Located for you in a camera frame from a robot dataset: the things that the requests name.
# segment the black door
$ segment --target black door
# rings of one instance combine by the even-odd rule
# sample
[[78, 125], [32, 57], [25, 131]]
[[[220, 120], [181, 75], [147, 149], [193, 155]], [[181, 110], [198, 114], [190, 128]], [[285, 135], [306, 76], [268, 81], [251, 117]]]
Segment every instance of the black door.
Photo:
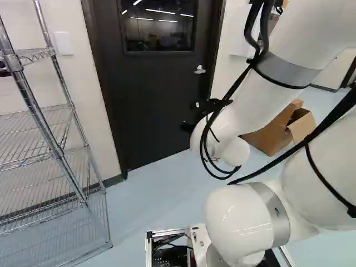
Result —
[[92, 49], [124, 169], [189, 147], [180, 125], [194, 120], [189, 105], [209, 95], [211, 70], [204, 71], [216, 47], [212, 4], [92, 0]]

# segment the light switch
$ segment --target light switch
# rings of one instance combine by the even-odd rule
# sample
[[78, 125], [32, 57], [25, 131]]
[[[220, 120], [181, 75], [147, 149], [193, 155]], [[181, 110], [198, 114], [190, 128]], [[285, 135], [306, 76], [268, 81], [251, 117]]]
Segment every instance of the light switch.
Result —
[[59, 55], [61, 56], [73, 55], [73, 47], [68, 32], [54, 32], [53, 39], [55, 41], [55, 47]]

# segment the white wall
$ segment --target white wall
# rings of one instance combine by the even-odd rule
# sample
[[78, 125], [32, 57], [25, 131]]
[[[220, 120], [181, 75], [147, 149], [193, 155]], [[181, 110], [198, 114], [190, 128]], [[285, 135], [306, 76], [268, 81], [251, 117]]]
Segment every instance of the white wall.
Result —
[[[59, 57], [72, 99], [103, 179], [120, 173], [80, 0], [42, 0], [50, 32], [67, 31], [73, 56]], [[45, 47], [31, 0], [0, 0], [0, 14], [15, 49]], [[65, 103], [50, 59], [27, 66], [25, 74], [40, 106]], [[12, 77], [0, 78], [0, 113], [25, 110]]]
[[233, 25], [229, 22], [234, 17], [239, 6], [246, 3], [248, 3], [247, 0], [226, 0], [214, 80], [212, 82], [211, 98], [221, 99], [247, 66], [246, 57], [232, 56], [229, 54], [229, 41], [231, 40], [231, 33], [233, 32], [230, 28]]
[[339, 89], [351, 63], [355, 59], [356, 49], [346, 49], [331, 62], [313, 81], [313, 84], [331, 89]]

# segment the light blue floor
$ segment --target light blue floor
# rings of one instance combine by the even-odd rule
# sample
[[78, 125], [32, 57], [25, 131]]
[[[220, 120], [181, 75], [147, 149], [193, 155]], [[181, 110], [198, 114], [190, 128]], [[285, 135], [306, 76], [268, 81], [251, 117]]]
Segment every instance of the light blue floor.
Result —
[[[319, 123], [346, 92], [330, 93], [309, 88], [301, 99]], [[259, 169], [273, 158], [252, 148], [249, 161], [231, 179]], [[260, 175], [258, 180], [278, 177], [282, 167], [280, 164]], [[179, 228], [204, 222], [202, 207], [206, 197], [214, 188], [226, 183], [211, 178], [200, 159], [190, 151], [131, 171], [127, 181], [110, 187], [107, 192], [114, 247], [80, 267], [145, 266], [146, 230]], [[297, 266], [303, 267], [355, 266], [355, 247], [355, 231], [327, 233], [287, 246]]]

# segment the cardboard box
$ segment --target cardboard box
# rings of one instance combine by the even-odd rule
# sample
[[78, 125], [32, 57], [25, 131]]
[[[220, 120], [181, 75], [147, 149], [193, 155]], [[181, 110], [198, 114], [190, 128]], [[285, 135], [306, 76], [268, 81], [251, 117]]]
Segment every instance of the cardboard box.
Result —
[[302, 105], [302, 100], [294, 100], [264, 128], [240, 137], [268, 156], [292, 141], [298, 144], [316, 127], [312, 113]]

